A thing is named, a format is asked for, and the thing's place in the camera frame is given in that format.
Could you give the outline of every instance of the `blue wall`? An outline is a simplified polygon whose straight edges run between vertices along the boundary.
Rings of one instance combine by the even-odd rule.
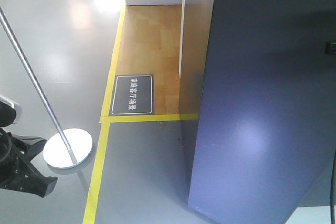
[[[285,223],[336,147],[336,0],[215,0],[189,205]]]

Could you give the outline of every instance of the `floor marking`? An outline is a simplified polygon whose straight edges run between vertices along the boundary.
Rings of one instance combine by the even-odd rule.
[[[117,63],[119,57],[119,48],[121,43],[122,27],[125,17],[125,6],[120,12],[120,18],[118,23],[117,34],[114,41],[114,49],[111,60],[111,67],[108,76],[108,82],[106,86],[104,102],[102,107],[102,115],[107,112],[107,115],[110,110],[110,103],[112,98],[112,89],[114,84],[114,79],[117,70]],[[95,224],[97,206],[100,193],[101,179],[104,169],[104,161],[107,149],[107,143],[110,133],[110,123],[102,123],[100,128],[100,136],[98,142],[98,148],[96,153],[96,159],[94,160],[94,167],[92,171],[92,178],[90,183],[90,189],[88,194],[88,199],[86,202],[85,213],[83,218],[83,224]]]
[[[104,169],[104,160],[108,145],[110,123],[117,122],[152,122],[152,121],[178,121],[180,120],[179,114],[165,114],[165,115],[125,115],[125,116],[109,116],[111,109],[112,91],[114,89],[115,75],[117,73],[117,64],[119,59],[119,51],[122,38],[122,30],[125,19],[124,6],[120,12],[117,34],[115,36],[114,49],[112,54],[111,66],[108,75],[104,101],[101,111],[101,129],[96,153],[94,160],[94,167],[92,171],[92,178],[88,199],[85,207],[85,213],[82,224],[95,224],[97,207],[99,202],[100,185]]]
[[[101,117],[109,116],[110,114],[112,92],[114,88],[115,75],[117,73],[117,64],[118,64],[119,51],[120,51],[120,45],[121,45],[122,29],[123,29],[124,20],[125,20],[125,9],[126,7],[124,6],[120,12],[118,30],[117,30],[117,34],[115,35],[111,67],[110,67],[110,72],[109,72],[107,85],[106,85],[103,108],[101,110]]]
[[[107,142],[109,139],[110,124],[103,123],[100,128],[99,142],[94,160],[94,167],[90,183],[88,199],[86,202],[83,224],[94,224],[96,220],[97,206],[100,193],[101,179],[104,169],[105,154],[107,149]]]
[[[179,114],[104,116],[100,123],[179,121]]]

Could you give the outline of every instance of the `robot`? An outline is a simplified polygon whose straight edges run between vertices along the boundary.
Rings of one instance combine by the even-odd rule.
[[[41,137],[17,136],[3,127],[16,124],[22,108],[0,95],[0,188],[45,197],[53,192],[57,177],[45,177],[31,163],[43,151]]]

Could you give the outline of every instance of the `sign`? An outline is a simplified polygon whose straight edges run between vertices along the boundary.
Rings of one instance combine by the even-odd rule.
[[[110,115],[154,114],[152,74],[117,76]]]

